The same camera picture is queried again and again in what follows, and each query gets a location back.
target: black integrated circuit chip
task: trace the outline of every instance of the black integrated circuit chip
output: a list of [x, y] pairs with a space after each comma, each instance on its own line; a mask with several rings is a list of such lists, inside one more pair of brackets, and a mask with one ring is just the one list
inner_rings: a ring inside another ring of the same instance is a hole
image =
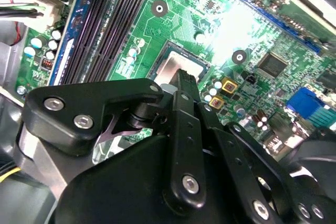
[[283, 60], [271, 53], [267, 53], [258, 64], [258, 68], [271, 78], [277, 78], [286, 66], [287, 64]]
[[336, 73], [326, 70], [323, 72], [319, 78], [318, 82], [321, 82], [323, 86], [328, 89], [336, 89]]

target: white label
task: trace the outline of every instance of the white label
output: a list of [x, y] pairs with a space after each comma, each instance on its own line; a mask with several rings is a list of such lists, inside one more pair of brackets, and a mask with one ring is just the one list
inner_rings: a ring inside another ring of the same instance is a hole
[[72, 45], [73, 45], [74, 41], [75, 41], [75, 39], [71, 39], [67, 43], [67, 47], [65, 48], [64, 55], [63, 55], [61, 64], [59, 65], [59, 69], [58, 69], [58, 72], [57, 72], [57, 75], [56, 75], [56, 78], [55, 78], [54, 86], [59, 85], [59, 82], [61, 81], [61, 77], [63, 75], [63, 71], [64, 71], [65, 66], [67, 64], [68, 57], [69, 57], [69, 54], [70, 54], [70, 51], [72, 49]]

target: mounting hole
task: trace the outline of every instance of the mounting hole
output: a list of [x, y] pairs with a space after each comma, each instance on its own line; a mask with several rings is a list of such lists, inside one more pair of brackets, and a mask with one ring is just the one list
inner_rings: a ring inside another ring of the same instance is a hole
[[167, 122], [167, 120], [168, 120], [168, 118], [166, 116], [162, 116], [162, 117], [160, 117], [159, 122], [160, 122], [160, 124], [164, 124], [164, 123]]
[[162, 13], [162, 12], [163, 12], [163, 7], [162, 7], [162, 5], [158, 5], [158, 6], [156, 7], [156, 11], [157, 11], [158, 13]]
[[237, 163], [238, 165], [242, 165], [242, 164], [243, 164], [242, 161], [241, 161], [239, 158], [236, 158], [235, 161], [236, 161], [236, 163]]

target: screw hole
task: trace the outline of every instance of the screw hole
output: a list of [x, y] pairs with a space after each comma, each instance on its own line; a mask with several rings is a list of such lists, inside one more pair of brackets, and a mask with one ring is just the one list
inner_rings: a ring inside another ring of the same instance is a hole
[[243, 164], [242, 161], [241, 161], [239, 158], [236, 158], [235, 161], [236, 161], [236, 163], [237, 163], [238, 165], [242, 165], [242, 164]]

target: small black chip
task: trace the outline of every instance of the small black chip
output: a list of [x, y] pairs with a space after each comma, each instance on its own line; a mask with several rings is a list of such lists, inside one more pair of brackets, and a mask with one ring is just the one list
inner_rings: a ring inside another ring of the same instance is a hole
[[226, 115], [227, 113], [228, 113], [227, 110], [224, 110], [224, 109], [221, 110], [221, 115]]
[[240, 96], [235, 94], [233, 97], [232, 97], [233, 100], [235, 101], [238, 101], [240, 99]]
[[212, 1], [209, 1], [209, 3], [206, 5], [206, 8], [212, 9], [214, 7], [215, 3]]
[[250, 75], [250, 73], [247, 72], [247, 71], [245, 71], [245, 70], [240, 74], [240, 76], [241, 76], [244, 80], [246, 80], [246, 78], [249, 77], [249, 75]]
[[266, 54], [258, 64], [258, 68], [271, 78], [277, 78], [284, 71], [286, 66], [287, 64], [284, 61], [271, 53]]
[[336, 73], [334, 72], [326, 70], [317, 78], [317, 81], [328, 89], [336, 89]]
[[283, 89], [279, 89], [277, 92], [277, 97], [283, 97], [286, 94], [285, 90]]

